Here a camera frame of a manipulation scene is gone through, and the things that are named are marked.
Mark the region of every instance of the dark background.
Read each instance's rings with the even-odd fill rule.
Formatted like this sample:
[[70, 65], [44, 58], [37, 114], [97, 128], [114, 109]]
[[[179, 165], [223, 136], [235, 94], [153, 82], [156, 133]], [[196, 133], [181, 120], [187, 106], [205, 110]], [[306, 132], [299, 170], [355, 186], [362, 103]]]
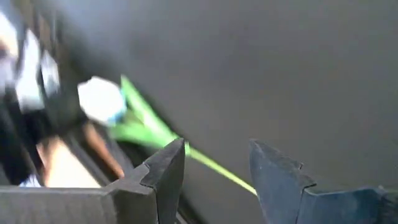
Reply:
[[[92, 74], [125, 73], [191, 144], [250, 182], [258, 138], [339, 189], [398, 186], [398, 2], [46, 0]], [[187, 160], [208, 223], [262, 223], [257, 198]]]

